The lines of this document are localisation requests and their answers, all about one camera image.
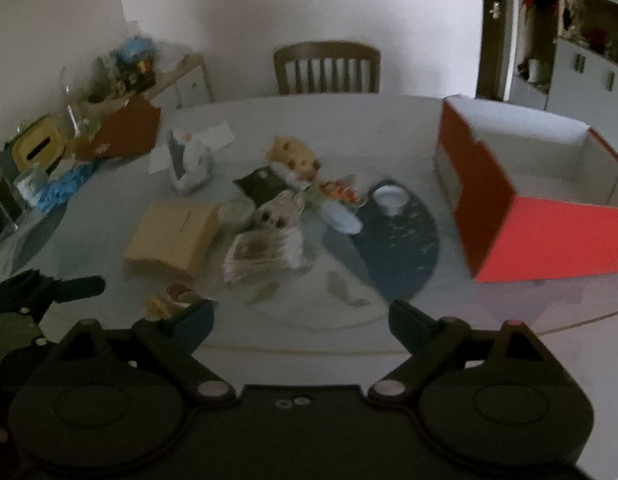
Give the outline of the orange toy figures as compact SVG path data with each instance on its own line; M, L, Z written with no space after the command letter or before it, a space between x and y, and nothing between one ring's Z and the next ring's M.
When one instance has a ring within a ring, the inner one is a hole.
M319 190L331 200L336 200L351 209L360 208L365 204L365 198L359 192L353 174L342 179L321 181Z

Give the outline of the white paper sheet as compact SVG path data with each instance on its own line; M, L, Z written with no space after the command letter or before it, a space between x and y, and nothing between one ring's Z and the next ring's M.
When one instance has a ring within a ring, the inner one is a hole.
M234 140L234 132L227 122L197 132L170 128L166 141L150 152L148 172L157 174L173 169L177 176L193 172L202 167L211 154L226 148Z

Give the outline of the blue globe toy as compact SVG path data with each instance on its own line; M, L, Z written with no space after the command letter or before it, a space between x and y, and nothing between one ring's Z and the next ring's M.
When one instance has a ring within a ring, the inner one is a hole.
M120 73L130 72L130 70L147 73L154 68L155 53L155 44L152 39L133 36L112 52L112 56Z

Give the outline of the small white cup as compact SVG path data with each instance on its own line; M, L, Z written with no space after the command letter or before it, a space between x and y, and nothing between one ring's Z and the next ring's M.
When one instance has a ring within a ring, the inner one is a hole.
M399 216L409 203L409 193L399 185L382 185L373 193L373 200L390 218Z

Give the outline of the yellow tissue box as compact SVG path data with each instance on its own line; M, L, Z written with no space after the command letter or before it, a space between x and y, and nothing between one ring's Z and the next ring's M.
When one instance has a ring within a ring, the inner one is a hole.
M67 142L59 120L46 115L24 129L10 152L20 172L39 165L50 176L64 158Z

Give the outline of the black snack packet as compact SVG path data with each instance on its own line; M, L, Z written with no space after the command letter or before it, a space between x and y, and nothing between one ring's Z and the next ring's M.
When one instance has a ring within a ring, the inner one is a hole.
M295 194L269 166L257 168L247 176L235 179L233 183L257 208L274 200L283 192L289 196Z

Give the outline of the red shoe box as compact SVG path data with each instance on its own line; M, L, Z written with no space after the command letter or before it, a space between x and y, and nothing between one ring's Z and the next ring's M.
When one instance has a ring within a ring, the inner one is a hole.
M475 281L618 273L618 154L584 122L451 96L434 164Z

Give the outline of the cotton swab pack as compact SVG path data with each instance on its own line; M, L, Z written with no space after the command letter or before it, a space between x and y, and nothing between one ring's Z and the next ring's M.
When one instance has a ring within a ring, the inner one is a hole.
M224 281L232 283L261 273L296 271L305 263L300 228L252 230L234 238L222 273Z

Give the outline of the brown spotted plush toy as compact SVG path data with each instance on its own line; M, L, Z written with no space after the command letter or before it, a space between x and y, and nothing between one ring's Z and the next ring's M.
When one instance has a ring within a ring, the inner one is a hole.
M266 160L279 162L305 181L314 181L321 169L315 152L292 136L277 136L266 154Z

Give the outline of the dark wooden chair far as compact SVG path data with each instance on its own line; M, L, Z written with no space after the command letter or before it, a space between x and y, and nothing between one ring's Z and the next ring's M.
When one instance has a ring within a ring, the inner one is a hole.
M308 41L273 55L281 96L379 93L381 52L352 41Z

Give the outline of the dark blue oval mat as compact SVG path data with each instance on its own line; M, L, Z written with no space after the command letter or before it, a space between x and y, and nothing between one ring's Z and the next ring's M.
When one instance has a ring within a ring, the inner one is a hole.
M399 185L410 200L399 216L390 218L373 200L382 185ZM433 276L440 242L436 221L423 200L402 183L385 179L367 193L367 201L357 210L362 231L350 237L367 268L371 284L386 302L410 300Z

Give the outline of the blue cloth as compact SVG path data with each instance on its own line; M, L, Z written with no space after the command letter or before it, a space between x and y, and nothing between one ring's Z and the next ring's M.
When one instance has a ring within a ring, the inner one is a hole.
M56 180L47 182L44 186L36 208L43 212L50 212L56 207L65 205L88 180L96 173L99 162L80 162L66 171Z

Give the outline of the dark red paper bag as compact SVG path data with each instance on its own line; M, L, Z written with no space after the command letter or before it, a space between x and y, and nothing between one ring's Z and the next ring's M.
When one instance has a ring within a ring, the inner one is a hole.
M126 105L109 115L92 139L74 141L74 158L134 159L148 154L155 146L161 110L143 96L131 96Z

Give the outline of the white wall cabinet unit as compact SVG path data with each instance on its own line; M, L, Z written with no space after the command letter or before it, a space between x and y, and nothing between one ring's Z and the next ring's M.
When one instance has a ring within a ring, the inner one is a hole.
M508 101L586 122L618 154L618 0L514 0Z

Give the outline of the white green tube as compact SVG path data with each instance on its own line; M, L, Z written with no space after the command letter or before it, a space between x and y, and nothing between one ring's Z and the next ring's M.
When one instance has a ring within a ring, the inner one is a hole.
M319 217L333 230L346 234L357 235L362 231L363 223L356 216L356 210L351 209L336 200L331 200L319 190L319 183L311 183L300 179L297 174L281 166L270 168L296 192L303 194L305 204L315 208Z

